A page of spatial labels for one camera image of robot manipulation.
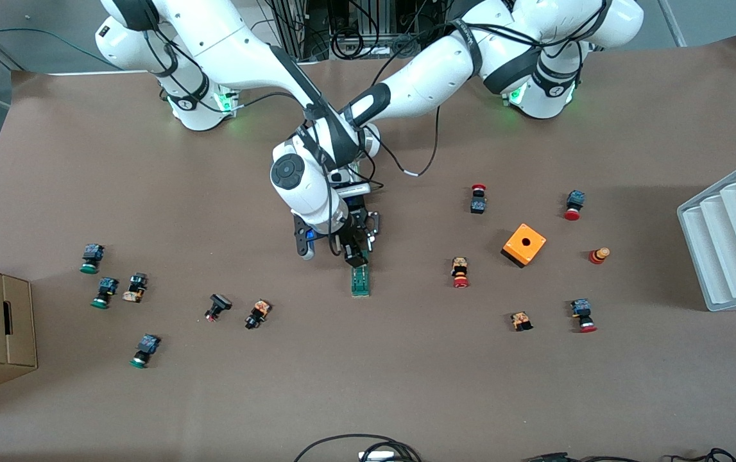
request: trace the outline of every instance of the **red base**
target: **red base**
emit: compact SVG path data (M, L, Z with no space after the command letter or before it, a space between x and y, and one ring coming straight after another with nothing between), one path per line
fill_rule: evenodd
M588 260L590 260L590 263L593 263L594 265L601 265L604 263L604 260L599 260L596 258L596 251L590 252L590 255L587 257Z

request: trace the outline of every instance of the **gray floor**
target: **gray floor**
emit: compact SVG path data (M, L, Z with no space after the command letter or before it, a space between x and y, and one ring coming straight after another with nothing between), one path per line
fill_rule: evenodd
M660 49L675 46L658 0L638 0L646 21L637 38L625 49ZM707 44L736 33L736 0L671 0L676 20L688 45ZM248 24L262 18L256 0L235 0ZM0 29L30 27L50 30L98 55L93 30L107 17L99 0L0 0ZM268 27L257 27L264 40L274 41ZM0 43L30 71L78 73L108 71L109 67L72 49L56 38L35 32L0 32ZM0 98L10 99L8 71L0 65ZM0 109L0 129L6 113Z

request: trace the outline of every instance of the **brown table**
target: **brown table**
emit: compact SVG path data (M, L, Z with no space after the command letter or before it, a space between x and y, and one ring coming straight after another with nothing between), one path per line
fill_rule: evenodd
M307 70L338 106L379 65ZM0 386L0 460L291 460L342 432L393 436L433 462L736 454L736 312L705 310L675 213L736 168L736 38L596 53L584 79L550 121L470 82L442 108L426 175L380 155L372 295L353 299L341 259L295 255L268 182L271 149L301 120L294 103L267 99L194 133L148 75L15 74L0 270L33 281L40 368ZM379 126L414 170L432 123ZM483 216L468 213L476 182ZM575 188L588 201L571 223ZM499 248L522 222L547 245L517 269ZM107 246L101 275L122 289L150 274L142 304L89 307L89 242ZM585 258L598 246L613 251L603 266ZM457 255L470 260L465 290L450 286ZM234 303L216 324L201 317L211 293ZM245 330L258 298L274 310ZM576 333L573 298L590 299L599 331ZM522 310L535 329L516 333L508 316ZM139 371L128 363L146 332L163 342Z

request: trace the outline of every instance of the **orange box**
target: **orange box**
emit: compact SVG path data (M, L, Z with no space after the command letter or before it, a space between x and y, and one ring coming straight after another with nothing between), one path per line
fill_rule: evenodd
M502 255L509 258L520 268L527 266L536 257L538 250L547 240L528 225L521 223L517 231L502 246Z

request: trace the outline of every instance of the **black hole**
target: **black hole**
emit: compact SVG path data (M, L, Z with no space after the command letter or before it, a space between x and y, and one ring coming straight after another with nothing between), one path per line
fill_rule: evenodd
M11 302L3 302L3 319L6 323L6 335L11 334Z

